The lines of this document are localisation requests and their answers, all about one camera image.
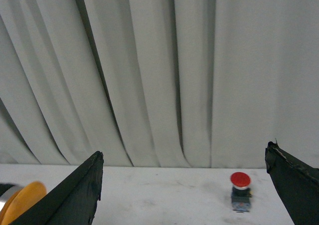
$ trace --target yellow object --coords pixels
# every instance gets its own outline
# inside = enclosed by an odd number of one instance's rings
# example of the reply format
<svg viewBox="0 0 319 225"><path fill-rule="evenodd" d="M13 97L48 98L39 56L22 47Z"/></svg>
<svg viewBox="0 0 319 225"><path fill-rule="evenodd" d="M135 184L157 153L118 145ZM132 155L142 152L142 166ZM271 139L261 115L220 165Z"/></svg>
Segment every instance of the yellow object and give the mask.
<svg viewBox="0 0 319 225"><path fill-rule="evenodd" d="M41 182L33 182L15 192L0 212L0 225L10 224L45 195L46 188Z"/></svg>

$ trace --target curtain fold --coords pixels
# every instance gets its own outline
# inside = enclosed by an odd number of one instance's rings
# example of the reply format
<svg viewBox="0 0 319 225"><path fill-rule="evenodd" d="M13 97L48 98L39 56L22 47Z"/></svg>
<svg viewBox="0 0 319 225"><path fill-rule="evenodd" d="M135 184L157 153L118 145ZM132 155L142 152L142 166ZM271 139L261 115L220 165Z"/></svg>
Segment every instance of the curtain fold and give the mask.
<svg viewBox="0 0 319 225"><path fill-rule="evenodd" d="M0 0L0 163L318 166L319 0Z"/></svg>
<svg viewBox="0 0 319 225"><path fill-rule="evenodd" d="M215 0L174 4L184 154L193 167L209 168Z"/></svg>

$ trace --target red button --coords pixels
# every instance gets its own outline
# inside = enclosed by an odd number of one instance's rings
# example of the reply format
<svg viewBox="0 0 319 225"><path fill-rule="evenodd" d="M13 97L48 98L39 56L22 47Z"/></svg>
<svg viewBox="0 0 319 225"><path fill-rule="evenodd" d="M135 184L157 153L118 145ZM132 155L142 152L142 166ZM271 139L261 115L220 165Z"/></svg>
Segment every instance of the red button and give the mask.
<svg viewBox="0 0 319 225"><path fill-rule="evenodd" d="M230 181L233 183L233 185L240 188L247 187L251 182L250 177L242 172L233 173L230 177Z"/></svg>

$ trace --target white curtain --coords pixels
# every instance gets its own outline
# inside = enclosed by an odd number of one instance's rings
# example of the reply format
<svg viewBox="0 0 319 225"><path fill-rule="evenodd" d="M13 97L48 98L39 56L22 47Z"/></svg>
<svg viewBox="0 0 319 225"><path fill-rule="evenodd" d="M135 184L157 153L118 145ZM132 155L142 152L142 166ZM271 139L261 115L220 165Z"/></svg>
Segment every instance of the white curtain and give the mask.
<svg viewBox="0 0 319 225"><path fill-rule="evenodd" d="M319 0L0 0L0 162L319 166Z"/></svg>

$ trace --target white table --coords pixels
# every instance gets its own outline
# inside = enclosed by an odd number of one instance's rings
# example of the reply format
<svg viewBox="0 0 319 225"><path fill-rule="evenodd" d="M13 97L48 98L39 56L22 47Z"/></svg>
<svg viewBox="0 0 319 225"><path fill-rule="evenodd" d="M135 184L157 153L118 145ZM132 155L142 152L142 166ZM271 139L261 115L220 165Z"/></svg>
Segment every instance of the white table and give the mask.
<svg viewBox="0 0 319 225"><path fill-rule="evenodd" d="M0 165L0 183L39 180L48 191L76 166ZM231 206L234 172L251 179L249 213ZM293 225L265 169L104 167L94 225Z"/></svg>

